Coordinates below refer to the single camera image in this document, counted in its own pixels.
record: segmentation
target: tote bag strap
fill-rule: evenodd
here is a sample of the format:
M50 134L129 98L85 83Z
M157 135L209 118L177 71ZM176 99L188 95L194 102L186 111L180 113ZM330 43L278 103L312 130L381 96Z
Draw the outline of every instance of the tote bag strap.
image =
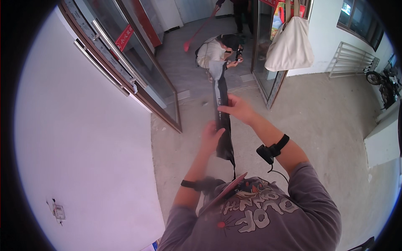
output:
M293 16L299 16L300 12L300 1L299 0L293 0Z
M285 0L285 23L289 23L290 19L292 18L291 12L290 12L290 0ZM299 16L300 12L300 1L299 0L293 0L293 16Z
M285 25L289 23L291 18L291 13L290 13L290 0L285 0Z

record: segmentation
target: door handle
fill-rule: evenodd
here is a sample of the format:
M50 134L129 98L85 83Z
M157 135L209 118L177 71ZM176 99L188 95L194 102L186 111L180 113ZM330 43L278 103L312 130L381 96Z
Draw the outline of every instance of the door handle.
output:
M131 74L131 76L133 76L134 79L131 82L137 81L137 83L139 83L139 85L145 89L148 86L146 84L146 82L139 76L139 74L137 74L135 69L130 65L130 63L127 61L127 59L123 56L123 54L117 48L115 43L109 38L109 36L105 32L105 30L102 28L102 26L98 22L98 20L96 20L96 19L93 20L92 25L94 26L96 32L98 33L96 36L102 38L102 40L109 46L109 48L113 51L113 53L118 57L119 61L123 64L123 66L126 68L126 70Z
M77 40L74 41L74 45L80 50L80 52L97 68L102 75L104 75L117 89L119 89L126 97L130 96L130 92L119 82L115 81L109 74L102 69L99 64L86 52L87 48L82 47Z

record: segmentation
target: person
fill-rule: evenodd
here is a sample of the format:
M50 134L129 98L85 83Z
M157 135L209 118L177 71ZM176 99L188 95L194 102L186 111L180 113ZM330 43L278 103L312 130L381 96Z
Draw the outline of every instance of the person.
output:
M250 29L251 35L253 34L253 20L251 15L251 0L230 0L233 3L233 14L234 14L234 22L237 26L237 34L243 33L243 21L242 21L242 13L246 16L248 28ZM221 8L222 3L225 0L218 0L216 2L215 10Z
M219 106L250 126L266 146L284 136L241 98L228 94L230 106ZM201 147L186 181L202 180L209 157L224 129L216 132L209 122L201 136ZM230 198L195 213L200 192L180 186L161 238L158 251L168 250L335 250L341 236L340 213L321 184L304 151L291 139L276 160L289 174L288 192L275 182L258 177L241 181ZM214 196L228 183L215 188Z
M241 54L238 55L239 60L236 61L230 61L228 60L228 57L235 51L239 51L241 48L242 46L239 43L239 38L234 34L212 37L205 41L201 47L196 50L195 54L197 64L206 69L208 80L212 83L212 77L208 70L209 61L228 61L226 64L227 68L236 67L237 64L243 62Z

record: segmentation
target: white top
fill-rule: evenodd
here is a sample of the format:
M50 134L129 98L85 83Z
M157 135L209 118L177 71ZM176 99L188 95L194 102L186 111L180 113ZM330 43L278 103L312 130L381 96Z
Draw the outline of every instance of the white top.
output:
M216 37L212 37L205 41L198 51L197 63L202 68L209 68L209 61L220 61L223 59L225 51L226 50L222 48L221 44L216 40Z

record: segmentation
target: motorcycle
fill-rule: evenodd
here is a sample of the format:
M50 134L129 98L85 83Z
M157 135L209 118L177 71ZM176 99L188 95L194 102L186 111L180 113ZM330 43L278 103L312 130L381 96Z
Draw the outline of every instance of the motorcycle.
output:
M390 77L394 77L396 74L392 69L383 70L383 74L379 74L376 71L368 71L366 73L366 80L372 85L380 85L379 91L381 93L382 100L384 102L384 108L388 109L396 101L396 96L400 97L398 92L398 86L401 86L399 80L394 83Z

